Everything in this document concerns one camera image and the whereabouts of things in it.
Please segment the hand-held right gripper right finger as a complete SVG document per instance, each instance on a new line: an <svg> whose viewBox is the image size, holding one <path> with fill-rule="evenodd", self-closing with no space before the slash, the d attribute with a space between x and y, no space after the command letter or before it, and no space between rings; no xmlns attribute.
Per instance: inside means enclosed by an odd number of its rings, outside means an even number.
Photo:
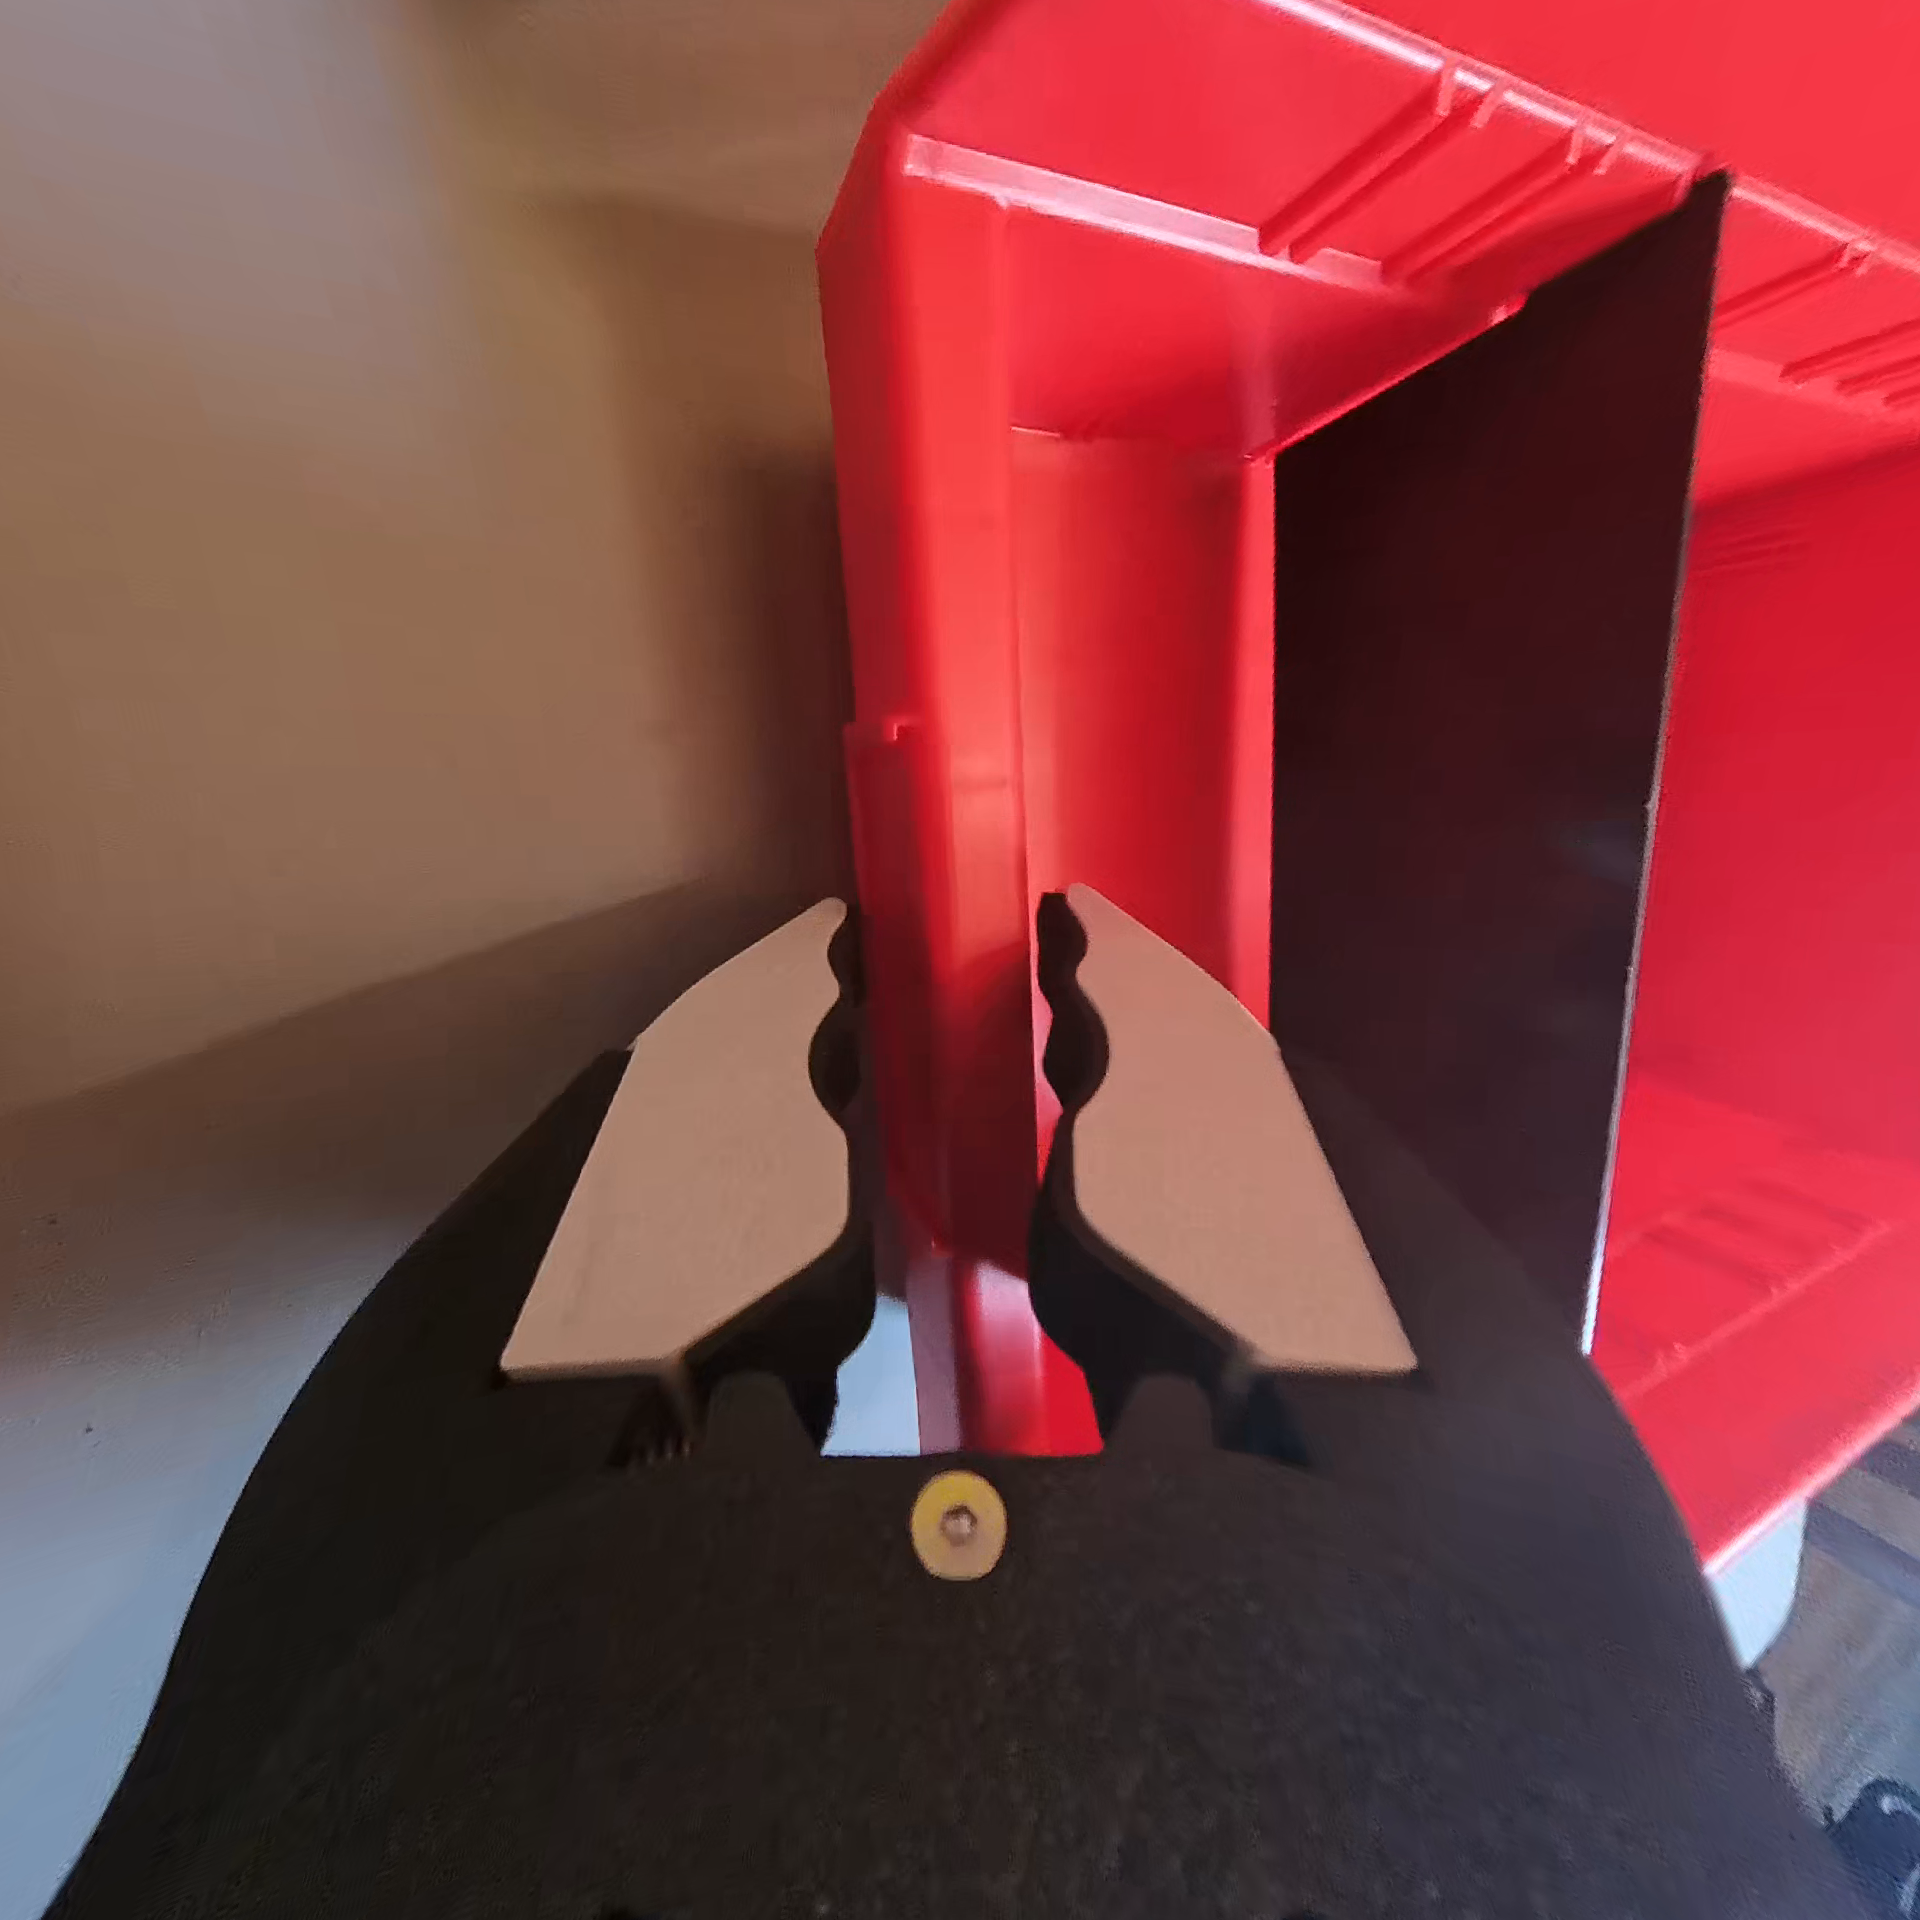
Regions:
<svg viewBox="0 0 1920 1920"><path fill-rule="evenodd" d="M1043 897L1040 987L1060 1115L1029 1293L1085 1377L1410 1377L1268 1025L1091 884Z"/></svg>

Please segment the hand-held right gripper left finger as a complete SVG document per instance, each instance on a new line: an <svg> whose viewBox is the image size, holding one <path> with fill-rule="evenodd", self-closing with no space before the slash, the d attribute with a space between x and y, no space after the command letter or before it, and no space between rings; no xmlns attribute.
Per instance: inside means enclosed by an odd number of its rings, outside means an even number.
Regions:
<svg viewBox="0 0 1920 1920"><path fill-rule="evenodd" d="M638 1036L507 1377L837 1377L874 1315L856 946L852 909L824 897Z"/></svg>

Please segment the red plastic bin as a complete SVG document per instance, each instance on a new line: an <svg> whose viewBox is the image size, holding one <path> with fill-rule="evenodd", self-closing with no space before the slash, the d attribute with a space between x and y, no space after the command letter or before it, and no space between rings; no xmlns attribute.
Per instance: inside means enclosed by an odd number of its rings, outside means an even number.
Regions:
<svg viewBox="0 0 1920 1920"><path fill-rule="evenodd" d="M1785 1551L1917 1409L1917 4L955 4L821 292L923 1447L1094 1439L1082 881Z"/></svg>

